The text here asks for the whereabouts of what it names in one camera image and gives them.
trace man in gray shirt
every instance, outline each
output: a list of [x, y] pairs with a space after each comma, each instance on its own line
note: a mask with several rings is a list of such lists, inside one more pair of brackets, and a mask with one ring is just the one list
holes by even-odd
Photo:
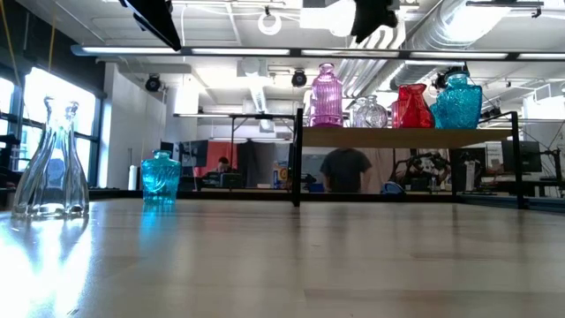
[[338, 148], [330, 152], [320, 167], [324, 188], [330, 193], [367, 193], [371, 163], [360, 151]]

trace person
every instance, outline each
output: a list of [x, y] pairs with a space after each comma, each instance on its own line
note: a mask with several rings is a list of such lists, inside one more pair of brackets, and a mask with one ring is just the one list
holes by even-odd
[[329, 193], [367, 193], [371, 163], [360, 151], [338, 148], [330, 152], [320, 167], [324, 189]]
[[221, 173], [234, 172], [234, 170], [230, 166], [230, 160], [228, 160], [228, 158], [224, 156], [220, 157], [220, 159], [218, 160], [218, 169], [216, 169], [216, 171]]

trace shelf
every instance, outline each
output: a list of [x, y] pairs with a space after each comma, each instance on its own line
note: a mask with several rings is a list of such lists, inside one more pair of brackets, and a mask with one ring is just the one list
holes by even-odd
[[508, 129], [376, 129], [304, 128], [304, 147], [332, 148], [461, 148], [505, 140]]

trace turquoise glass jar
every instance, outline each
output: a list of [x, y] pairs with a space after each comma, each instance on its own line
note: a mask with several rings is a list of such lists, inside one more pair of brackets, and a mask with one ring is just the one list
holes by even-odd
[[432, 107], [436, 128], [475, 129], [483, 101], [481, 86], [469, 85], [469, 75], [457, 72], [448, 76], [448, 87]]
[[141, 163], [143, 201], [174, 203], [180, 179], [180, 162], [170, 159], [170, 151], [155, 150], [154, 158]]

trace pink glass vase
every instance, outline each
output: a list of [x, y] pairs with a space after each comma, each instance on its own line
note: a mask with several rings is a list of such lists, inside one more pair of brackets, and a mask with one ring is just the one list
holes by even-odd
[[320, 75], [312, 84], [311, 127], [343, 127], [343, 86], [333, 70], [333, 64], [321, 64]]
[[424, 100], [425, 84], [402, 85], [396, 107], [401, 112], [400, 128], [434, 128], [435, 121]]

